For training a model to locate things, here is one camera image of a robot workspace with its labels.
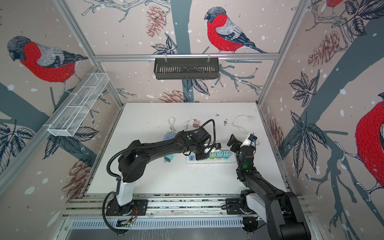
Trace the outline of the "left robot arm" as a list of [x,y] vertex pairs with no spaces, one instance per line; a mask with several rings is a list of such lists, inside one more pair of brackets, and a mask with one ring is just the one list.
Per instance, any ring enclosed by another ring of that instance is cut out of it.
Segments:
[[195,154],[197,161],[209,157],[216,146],[216,124],[213,119],[191,131],[181,131],[169,140],[156,143],[133,141],[127,148],[114,154],[106,166],[107,173],[116,178],[117,188],[107,194],[102,205],[102,216],[126,216],[137,210],[133,201],[135,182],[147,164],[173,154]]

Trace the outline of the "long white power strip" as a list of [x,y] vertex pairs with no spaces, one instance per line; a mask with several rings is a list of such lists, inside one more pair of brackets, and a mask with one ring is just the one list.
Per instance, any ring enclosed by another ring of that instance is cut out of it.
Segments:
[[231,163],[236,163],[236,157],[235,155],[231,152],[231,156],[228,159],[204,159],[204,160],[199,160],[197,161],[195,158],[195,155],[190,155],[186,156],[186,163],[187,164],[231,164]]

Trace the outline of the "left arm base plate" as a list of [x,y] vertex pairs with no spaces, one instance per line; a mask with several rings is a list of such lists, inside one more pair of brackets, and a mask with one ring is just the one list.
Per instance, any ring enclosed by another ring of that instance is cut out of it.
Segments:
[[148,200],[132,200],[130,203],[120,206],[116,198],[108,202],[106,216],[145,216]]

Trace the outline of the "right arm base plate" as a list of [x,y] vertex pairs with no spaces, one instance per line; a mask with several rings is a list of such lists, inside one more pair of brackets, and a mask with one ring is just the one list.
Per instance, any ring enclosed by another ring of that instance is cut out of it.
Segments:
[[225,210],[227,215],[249,215],[251,212],[246,212],[241,208],[241,202],[236,198],[225,199],[224,205],[221,206],[222,210]]

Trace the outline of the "brown plug adapter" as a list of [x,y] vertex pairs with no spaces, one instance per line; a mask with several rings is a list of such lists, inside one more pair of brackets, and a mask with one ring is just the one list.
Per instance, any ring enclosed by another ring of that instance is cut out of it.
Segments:
[[199,127],[200,127],[200,121],[194,120],[193,128],[199,128]]

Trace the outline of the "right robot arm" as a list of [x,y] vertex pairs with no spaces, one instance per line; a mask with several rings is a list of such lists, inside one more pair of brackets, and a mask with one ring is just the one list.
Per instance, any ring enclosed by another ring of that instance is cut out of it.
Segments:
[[310,240],[311,232],[297,195],[272,185],[254,166],[256,140],[250,134],[241,142],[232,134],[227,143],[236,154],[238,180],[249,188],[241,193],[241,209],[260,216],[272,240]]

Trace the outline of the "teal plug adapter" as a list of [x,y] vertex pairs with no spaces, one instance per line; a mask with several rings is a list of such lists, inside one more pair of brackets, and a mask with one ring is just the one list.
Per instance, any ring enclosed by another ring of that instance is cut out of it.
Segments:
[[164,157],[165,163],[170,163],[173,158],[174,158],[174,155],[165,156]]
[[222,152],[222,151],[216,152],[216,158],[217,159],[223,158],[223,155],[224,155],[224,152]]
[[231,156],[230,151],[223,151],[223,159],[228,159]]

